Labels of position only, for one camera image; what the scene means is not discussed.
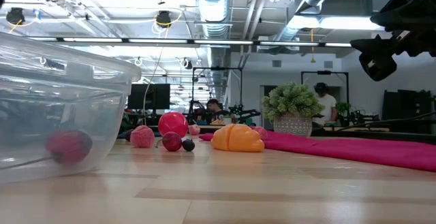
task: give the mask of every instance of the potted plant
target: potted plant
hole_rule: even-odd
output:
[[[349,125],[349,120],[345,119],[345,113],[349,111],[349,109],[352,107],[350,103],[347,102],[338,102],[336,104],[336,110],[338,111],[338,118],[339,122],[341,123],[341,126],[346,127]]]
[[[274,123],[274,131],[310,136],[312,117],[324,106],[307,85],[282,84],[262,99],[264,116]]]

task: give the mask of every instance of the wooden table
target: wooden table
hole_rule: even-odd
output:
[[[273,150],[119,142],[95,170],[0,186],[0,223],[430,224],[436,174]]]

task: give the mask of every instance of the pink blanket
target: pink blanket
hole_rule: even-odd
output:
[[[200,138],[210,141],[213,134]],[[265,148],[436,172],[436,146],[388,140],[313,140],[268,131]]]

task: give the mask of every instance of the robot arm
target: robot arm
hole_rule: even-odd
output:
[[[390,39],[352,40],[350,44],[361,51],[359,57],[363,70],[374,80],[380,81],[396,71],[393,54],[406,52],[416,57],[429,52],[436,57],[436,0],[390,0],[371,17],[371,22],[392,32]]]

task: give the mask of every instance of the green leafy plant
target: green leafy plant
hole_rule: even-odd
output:
[[[352,105],[350,103],[347,102],[338,102],[336,104],[336,110],[338,110],[338,113],[340,115],[344,115],[350,108],[352,107]]]
[[[311,118],[319,114],[324,106],[318,103],[307,85],[282,84],[262,99],[264,116],[274,121],[285,113]]]

